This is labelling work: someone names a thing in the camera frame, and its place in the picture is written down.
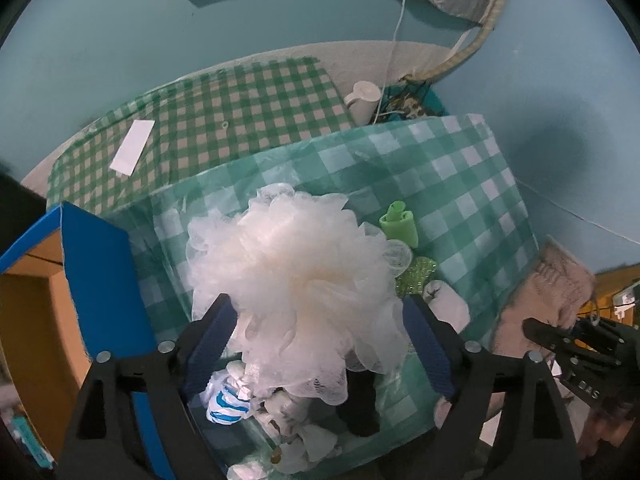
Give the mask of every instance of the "green checkered tablecloth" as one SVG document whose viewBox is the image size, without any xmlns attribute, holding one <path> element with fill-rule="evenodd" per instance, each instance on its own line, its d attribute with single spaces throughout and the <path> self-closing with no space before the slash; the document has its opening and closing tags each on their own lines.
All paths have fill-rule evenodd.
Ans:
<svg viewBox="0 0 640 480">
<path fill-rule="evenodd" d="M 109 169 L 135 119 L 156 123 L 132 176 Z M 223 162 L 351 128 L 334 84 L 312 57 L 238 65 L 151 90 L 82 131 L 55 162 L 49 206 L 104 216 Z"/>
<path fill-rule="evenodd" d="M 469 305 L 467 339 L 481 340 L 488 333 L 537 252 L 513 175 L 481 116 L 336 132 L 222 164 L 110 215 L 129 232 L 143 300 L 159 340 L 175 338 L 190 320 L 191 292 L 182 277 L 191 219 L 212 208 L 224 214 L 244 211 L 255 190 L 273 182 L 314 195 L 345 193 L 358 220 L 372 223 L 389 203 L 404 200 L 417 221 L 415 252 L 435 259 L 440 277 Z M 397 374 L 380 379 L 378 434 L 349 434 L 320 402 L 314 420 L 338 434 L 342 455 L 297 476 L 327 478 L 423 434 L 433 426 L 437 397 L 411 353 Z M 270 453 L 272 443 L 254 420 L 222 427 L 207 422 L 201 408 L 193 413 L 225 463 Z"/>
</svg>

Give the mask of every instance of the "wall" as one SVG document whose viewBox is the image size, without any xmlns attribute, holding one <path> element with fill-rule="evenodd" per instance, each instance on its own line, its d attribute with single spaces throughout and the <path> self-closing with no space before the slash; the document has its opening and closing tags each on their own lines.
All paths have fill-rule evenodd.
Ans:
<svg viewBox="0 0 640 480">
<path fill-rule="evenodd" d="M 33 0 L 0 48 L 0 160 L 21 179 L 147 89 L 256 52 L 389 40 L 399 11 L 400 0 Z M 466 28 L 418 0 L 407 11 L 401 41 L 453 46 Z"/>
<path fill-rule="evenodd" d="M 508 0 L 484 47 L 435 90 L 452 113 L 484 114 L 524 184 L 640 240 L 640 55 L 605 0 Z M 520 189 L 539 240 L 593 270 L 640 261 L 638 244 Z"/>
</svg>

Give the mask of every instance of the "metal screw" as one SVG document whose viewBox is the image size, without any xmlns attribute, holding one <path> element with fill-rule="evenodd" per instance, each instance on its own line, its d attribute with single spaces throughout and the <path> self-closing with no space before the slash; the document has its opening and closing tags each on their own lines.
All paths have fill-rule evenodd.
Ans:
<svg viewBox="0 0 640 480">
<path fill-rule="evenodd" d="M 158 351 L 161 354 L 168 354 L 174 348 L 175 348 L 175 343 L 173 341 L 171 341 L 170 339 L 168 339 L 167 341 L 162 341 L 158 345 Z"/>
<path fill-rule="evenodd" d="M 482 350 L 482 345 L 478 341 L 467 341 L 465 343 L 465 350 L 472 354 L 477 354 Z"/>
<path fill-rule="evenodd" d="M 108 350 L 103 350 L 95 357 L 95 360 L 99 363 L 105 363 L 109 359 L 111 359 L 111 352 L 109 352 Z"/>
<path fill-rule="evenodd" d="M 535 363 L 541 363 L 544 360 L 542 354 L 538 350 L 532 350 L 528 353 L 528 355 L 529 359 L 531 359 Z"/>
</svg>

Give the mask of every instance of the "white mesh loofah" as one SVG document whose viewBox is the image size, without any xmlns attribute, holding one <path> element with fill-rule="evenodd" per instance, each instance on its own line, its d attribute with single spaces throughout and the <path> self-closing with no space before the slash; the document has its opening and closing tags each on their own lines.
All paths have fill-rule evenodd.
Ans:
<svg viewBox="0 0 640 480">
<path fill-rule="evenodd" d="M 394 277 L 411 250 L 358 225 L 346 203 L 272 184 L 233 219 L 215 210 L 189 224 L 193 319 L 229 294 L 239 313 L 229 348 L 242 352 L 254 391 L 281 386 L 337 405 L 345 366 L 386 373 L 404 359 Z"/>
</svg>

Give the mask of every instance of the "blue cardboard box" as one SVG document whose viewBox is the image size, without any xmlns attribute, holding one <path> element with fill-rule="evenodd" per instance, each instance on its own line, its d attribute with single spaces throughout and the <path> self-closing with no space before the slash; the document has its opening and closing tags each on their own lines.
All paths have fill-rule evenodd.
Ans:
<svg viewBox="0 0 640 480">
<path fill-rule="evenodd" d="M 91 359 L 156 347 L 127 233 L 69 203 L 47 212 L 0 257 L 0 345 L 31 425 L 58 458 Z"/>
</svg>

